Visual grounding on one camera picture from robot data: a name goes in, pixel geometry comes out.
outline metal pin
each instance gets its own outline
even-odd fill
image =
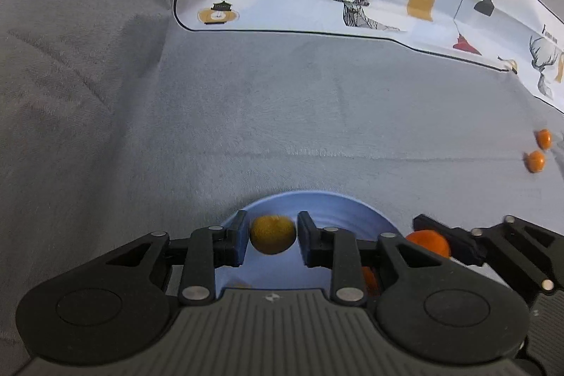
[[[182,296],[187,300],[200,301],[210,296],[210,291],[201,285],[192,285],[182,290]]]
[[[554,282],[552,282],[550,279],[545,279],[542,281],[541,285],[540,285],[544,290],[546,290],[547,292],[552,291],[552,289],[554,289]]]
[[[337,298],[348,303],[357,302],[362,300],[363,297],[364,293],[362,290],[355,287],[343,287],[342,289],[337,290]]]

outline gray tablecloth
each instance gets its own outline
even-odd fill
[[[545,127],[559,145],[530,174]],[[419,213],[564,232],[563,137],[513,73],[392,42],[190,32],[170,0],[0,0],[0,374],[26,359],[14,311],[37,283],[278,191],[349,194],[404,233]]]

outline ribbed surface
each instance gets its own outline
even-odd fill
[[[329,303],[320,290],[226,290],[185,308],[151,349],[112,365],[70,368],[34,360],[21,376],[525,376],[510,362],[476,369],[416,360],[377,333],[365,311]]]
[[[531,308],[527,354],[541,362],[546,376],[564,374],[564,292],[539,295]]]

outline black lamp print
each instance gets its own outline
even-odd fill
[[[493,0],[479,1],[479,2],[476,2],[476,5],[474,6],[474,10],[476,12],[480,12],[481,14],[486,15],[488,17],[492,16],[494,8],[495,7],[494,7]]]

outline blue bowl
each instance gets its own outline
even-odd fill
[[[298,212],[308,211],[318,228],[345,228],[363,240],[376,241],[384,232],[399,233],[376,209],[357,199],[328,191],[287,191],[255,201],[243,210],[247,211],[251,222],[262,215],[286,215],[294,223]],[[234,216],[222,226],[227,226]],[[330,284],[329,269],[304,266],[297,240],[277,255],[261,254],[249,242],[242,266],[224,266],[215,270],[218,293],[224,287],[324,289],[328,292]]]

